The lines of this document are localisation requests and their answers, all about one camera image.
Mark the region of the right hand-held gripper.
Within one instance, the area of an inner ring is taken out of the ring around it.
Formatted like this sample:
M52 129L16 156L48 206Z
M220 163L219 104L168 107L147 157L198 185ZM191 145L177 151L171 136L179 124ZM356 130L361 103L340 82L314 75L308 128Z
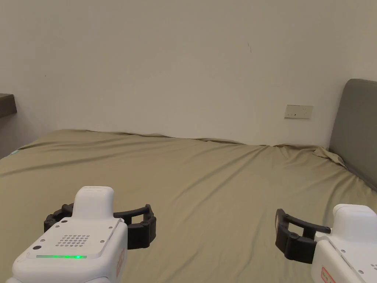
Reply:
M285 258L311 265L315 283L375 283L377 281L377 215L364 205L338 204L330 229L277 209L276 247ZM289 231L293 224L302 235Z

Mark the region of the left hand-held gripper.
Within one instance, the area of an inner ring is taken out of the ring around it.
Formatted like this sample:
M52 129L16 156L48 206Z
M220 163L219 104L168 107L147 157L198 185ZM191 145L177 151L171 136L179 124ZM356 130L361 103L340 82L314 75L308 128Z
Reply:
M119 283L127 249L150 246L157 218L150 204L113 213L113 199L110 187L82 187L74 203L46 217L44 234L14 261L11 281ZM136 216L143 220L132 223Z

